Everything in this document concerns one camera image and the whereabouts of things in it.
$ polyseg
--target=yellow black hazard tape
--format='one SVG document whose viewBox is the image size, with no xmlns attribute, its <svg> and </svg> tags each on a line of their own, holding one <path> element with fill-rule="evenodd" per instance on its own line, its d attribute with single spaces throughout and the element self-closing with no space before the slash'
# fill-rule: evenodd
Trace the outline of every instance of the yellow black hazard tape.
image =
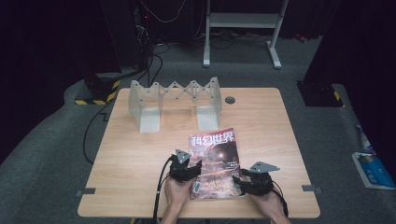
<svg viewBox="0 0 396 224">
<path fill-rule="evenodd" d="M 92 97 L 91 95 L 89 97 L 76 97 L 75 103 L 77 105 L 106 105 L 114 100 L 116 97 L 117 93 L 117 88 L 120 85 L 120 80 L 115 81 L 111 88 L 109 88 L 109 92 L 106 94 L 104 97 Z"/>
</svg>

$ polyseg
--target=black equipment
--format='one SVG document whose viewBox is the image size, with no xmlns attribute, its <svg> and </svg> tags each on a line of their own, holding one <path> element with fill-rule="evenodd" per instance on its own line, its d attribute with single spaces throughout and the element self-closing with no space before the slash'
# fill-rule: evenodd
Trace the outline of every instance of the black equipment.
<svg viewBox="0 0 396 224">
<path fill-rule="evenodd" d="M 274 181 L 268 172 L 279 170 L 279 167 L 273 166 L 262 161 L 256 162 L 249 170 L 241 169 L 242 175 L 250 178 L 250 182 L 242 181 L 240 178 L 233 176 L 233 182 L 239 185 L 242 192 L 256 196 L 262 196 L 270 191 L 274 192 L 280 199 L 283 205 L 283 212 L 286 217 L 289 215 L 288 204 L 283 198 L 282 190 L 280 194 L 274 190 Z"/>
</svg>

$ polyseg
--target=human hand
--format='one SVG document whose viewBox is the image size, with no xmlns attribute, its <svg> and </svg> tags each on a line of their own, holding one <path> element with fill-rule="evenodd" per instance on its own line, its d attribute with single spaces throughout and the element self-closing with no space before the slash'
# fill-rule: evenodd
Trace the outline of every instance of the human hand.
<svg viewBox="0 0 396 224">
<path fill-rule="evenodd" d="M 165 194 L 169 205 L 183 205 L 190 196 L 190 187 L 194 179 L 177 182 L 174 178 L 168 177 L 165 181 Z"/>
<path fill-rule="evenodd" d="M 178 214 L 184 202 L 190 196 L 190 187 L 193 182 L 194 179 L 179 183 L 172 177 L 168 177 L 165 180 L 165 195 L 169 204 L 163 215 L 162 224 L 174 224 L 177 222 Z"/>
<path fill-rule="evenodd" d="M 249 194 L 250 198 L 259 206 L 260 211 L 275 224 L 290 224 L 283 212 L 282 202 L 273 191 L 262 196 Z"/>
</svg>

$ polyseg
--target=magazine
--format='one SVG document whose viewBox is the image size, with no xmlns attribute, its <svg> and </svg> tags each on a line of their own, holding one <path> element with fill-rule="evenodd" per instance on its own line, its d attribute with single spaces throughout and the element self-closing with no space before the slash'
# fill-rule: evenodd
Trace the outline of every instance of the magazine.
<svg viewBox="0 0 396 224">
<path fill-rule="evenodd" d="M 355 152 L 352 158 L 366 188 L 396 189 L 396 185 L 377 155 Z"/>
<path fill-rule="evenodd" d="M 191 187 L 192 200 L 228 199 L 243 195 L 233 175 L 241 177 L 233 128 L 190 135 L 190 166 L 202 161 L 202 172 Z"/>
</svg>

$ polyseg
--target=black cable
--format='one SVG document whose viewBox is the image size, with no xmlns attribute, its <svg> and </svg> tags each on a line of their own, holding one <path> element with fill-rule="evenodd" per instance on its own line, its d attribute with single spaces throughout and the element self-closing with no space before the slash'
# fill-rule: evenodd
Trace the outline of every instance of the black cable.
<svg viewBox="0 0 396 224">
<path fill-rule="evenodd" d="M 173 157 L 173 155 L 168 158 L 166 163 L 163 165 L 163 169 L 161 170 L 160 180 L 158 181 L 157 192 L 156 192 L 156 195 L 155 195 L 154 212 L 152 214 L 151 224 L 155 224 L 155 222 L 157 220 L 158 204 L 160 202 L 161 187 L 163 186 L 163 172 L 165 171 L 166 165 L 169 163 L 169 161 L 172 160 L 172 157 Z"/>
<path fill-rule="evenodd" d="M 273 181 L 273 183 L 276 184 L 277 188 L 278 188 L 279 191 L 280 191 L 280 194 L 279 194 L 276 190 L 274 190 L 274 189 L 271 189 L 271 191 L 272 191 L 273 193 L 275 193 L 275 194 L 279 197 L 280 202 L 282 203 L 282 206 L 283 206 L 283 213 L 285 214 L 286 217 L 288 217 L 288 216 L 289 216 L 288 204 L 286 203 L 286 200 L 285 200 L 285 198 L 283 197 L 282 189 L 280 188 L 280 186 L 279 186 L 275 181 Z"/>
<path fill-rule="evenodd" d="M 157 54 L 153 54 L 153 56 L 157 57 L 160 61 L 161 61 L 161 65 L 160 68 L 158 68 L 157 73 L 155 73 L 154 78 L 151 80 L 151 83 L 149 83 L 149 87 L 154 83 L 155 78 L 158 76 L 158 74 L 160 73 L 160 70 L 163 68 L 163 59 L 158 56 Z"/>
<path fill-rule="evenodd" d="M 93 116 L 93 118 L 91 119 L 91 121 L 90 121 L 90 123 L 88 124 L 87 128 L 85 129 L 84 138 L 83 138 L 83 140 L 82 140 L 82 152 L 84 153 L 84 158 L 85 158 L 85 160 L 86 160 L 87 162 L 89 162 L 90 164 L 93 164 L 93 161 L 91 161 L 90 158 L 88 158 L 87 151 L 86 151 L 86 148 L 85 148 L 85 142 L 86 142 L 86 139 L 87 139 L 88 130 L 90 129 L 93 120 L 94 120 L 103 110 L 105 110 L 109 105 L 111 105 L 115 100 L 116 100 L 116 98 L 114 98 L 110 103 L 108 103 L 108 104 L 106 104 L 105 106 L 103 106 L 102 109 L 100 109 L 100 110 Z"/>
<path fill-rule="evenodd" d="M 166 50 L 164 50 L 164 51 L 162 51 L 162 52 L 156 52 L 155 54 L 163 54 L 163 53 L 165 53 L 165 52 L 167 52 L 170 48 L 171 48 L 171 45 L 170 44 L 167 44 L 167 43 L 163 43 L 163 44 L 158 44 L 158 45 L 156 45 L 154 48 L 157 48 L 157 47 L 159 47 L 159 46 L 167 46 L 168 48 L 166 49 Z"/>
</svg>

